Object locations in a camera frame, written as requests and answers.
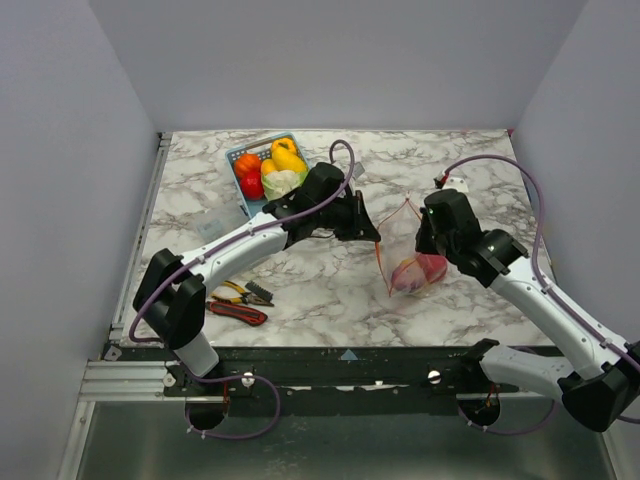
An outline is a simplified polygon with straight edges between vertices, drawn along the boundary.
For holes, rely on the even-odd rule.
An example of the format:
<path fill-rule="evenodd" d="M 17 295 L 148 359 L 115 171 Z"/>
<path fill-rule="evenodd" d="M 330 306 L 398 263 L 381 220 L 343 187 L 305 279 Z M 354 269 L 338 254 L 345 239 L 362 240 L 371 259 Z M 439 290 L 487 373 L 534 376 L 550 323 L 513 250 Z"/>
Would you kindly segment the yellow lemon toy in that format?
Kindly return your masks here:
<path fill-rule="evenodd" d="M 270 173 L 276 172 L 277 170 L 278 168 L 271 158 L 267 158 L 262 161 L 260 169 L 262 176 L 269 175 Z"/>

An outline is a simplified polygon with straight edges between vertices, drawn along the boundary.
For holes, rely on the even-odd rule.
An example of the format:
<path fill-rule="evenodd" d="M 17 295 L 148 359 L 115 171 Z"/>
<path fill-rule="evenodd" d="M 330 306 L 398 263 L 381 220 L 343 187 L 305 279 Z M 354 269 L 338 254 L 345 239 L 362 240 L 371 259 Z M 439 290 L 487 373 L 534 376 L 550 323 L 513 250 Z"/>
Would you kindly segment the red bell pepper toy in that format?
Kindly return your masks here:
<path fill-rule="evenodd" d="M 240 181 L 240 189 L 244 197 L 250 201 L 258 201 L 264 196 L 264 188 L 260 172 L 251 172 Z"/>

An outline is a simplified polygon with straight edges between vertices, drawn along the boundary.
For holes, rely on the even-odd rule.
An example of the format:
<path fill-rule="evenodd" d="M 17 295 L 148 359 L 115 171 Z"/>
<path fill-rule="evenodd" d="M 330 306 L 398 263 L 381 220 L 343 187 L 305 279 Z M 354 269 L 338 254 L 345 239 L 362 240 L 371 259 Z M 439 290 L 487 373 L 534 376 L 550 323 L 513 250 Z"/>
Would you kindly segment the clear zip top bag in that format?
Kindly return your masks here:
<path fill-rule="evenodd" d="M 439 285 L 448 273 L 448 262 L 440 255 L 420 254 L 415 251 L 415 235 L 420 227 L 421 213 L 406 196 L 403 203 L 382 219 L 377 230 L 381 241 L 375 243 L 375 253 L 380 274 L 389 297 L 424 295 Z M 426 288 L 411 294 L 390 294 L 391 274 L 401 261 L 418 255 L 428 255 L 439 271 L 438 280 Z"/>

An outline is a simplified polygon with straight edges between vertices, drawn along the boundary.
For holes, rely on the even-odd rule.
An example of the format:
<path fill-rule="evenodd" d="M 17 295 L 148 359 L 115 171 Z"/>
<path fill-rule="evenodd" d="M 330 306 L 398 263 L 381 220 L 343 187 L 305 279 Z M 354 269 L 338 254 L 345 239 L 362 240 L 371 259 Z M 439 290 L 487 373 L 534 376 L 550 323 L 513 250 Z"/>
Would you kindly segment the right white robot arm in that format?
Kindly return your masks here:
<path fill-rule="evenodd" d="M 469 390 L 508 384 L 559 401 L 582 426 L 604 432 L 639 396 L 639 346 L 611 331 L 535 267 L 504 230 L 481 228 L 465 194 L 430 194 L 416 235 L 419 253 L 443 255 L 458 271 L 507 300 L 560 350 L 558 357 L 478 342 L 460 367 Z"/>

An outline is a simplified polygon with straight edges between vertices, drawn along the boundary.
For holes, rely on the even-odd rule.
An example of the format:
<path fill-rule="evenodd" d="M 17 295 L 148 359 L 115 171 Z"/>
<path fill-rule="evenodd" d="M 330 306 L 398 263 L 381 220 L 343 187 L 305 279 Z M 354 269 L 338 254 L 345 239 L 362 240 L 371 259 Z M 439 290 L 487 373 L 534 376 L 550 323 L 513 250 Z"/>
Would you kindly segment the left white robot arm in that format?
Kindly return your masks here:
<path fill-rule="evenodd" d="M 332 231 L 340 241 L 380 239 L 362 193 L 346 184 L 340 169 L 325 162 L 315 165 L 299 187 L 268 202 L 231 233 L 187 253 L 162 249 L 153 255 L 133 308 L 189 369 L 187 382 L 197 393 L 214 393 L 222 380 L 219 356 L 203 332 L 207 297 L 224 281 L 317 229 Z"/>

